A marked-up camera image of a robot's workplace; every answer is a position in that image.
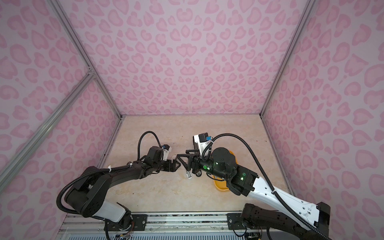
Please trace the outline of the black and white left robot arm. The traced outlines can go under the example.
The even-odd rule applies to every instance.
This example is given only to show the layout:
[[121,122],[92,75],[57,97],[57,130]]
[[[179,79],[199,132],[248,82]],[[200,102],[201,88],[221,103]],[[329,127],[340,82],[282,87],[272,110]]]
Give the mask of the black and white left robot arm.
[[169,160],[168,145],[153,146],[148,153],[125,166],[99,169],[87,168],[80,177],[68,183],[58,194],[57,207],[69,214],[81,215],[104,221],[105,225],[116,224],[120,230],[131,230],[131,211],[119,203],[106,199],[108,191],[128,181],[144,179],[160,172],[175,172],[181,166],[190,169],[181,158]]

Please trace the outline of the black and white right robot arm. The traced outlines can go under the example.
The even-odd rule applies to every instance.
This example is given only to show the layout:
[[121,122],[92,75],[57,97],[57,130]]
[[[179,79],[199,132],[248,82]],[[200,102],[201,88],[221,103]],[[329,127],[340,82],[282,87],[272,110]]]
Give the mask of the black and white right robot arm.
[[225,148],[215,149],[202,157],[198,150],[176,156],[188,177],[207,173],[222,180],[230,192],[237,196],[256,199],[272,207],[265,210],[245,204],[241,223],[248,229],[280,230],[300,240],[328,240],[330,207],[325,203],[313,204],[301,200],[274,186],[257,173],[238,165],[236,157]]

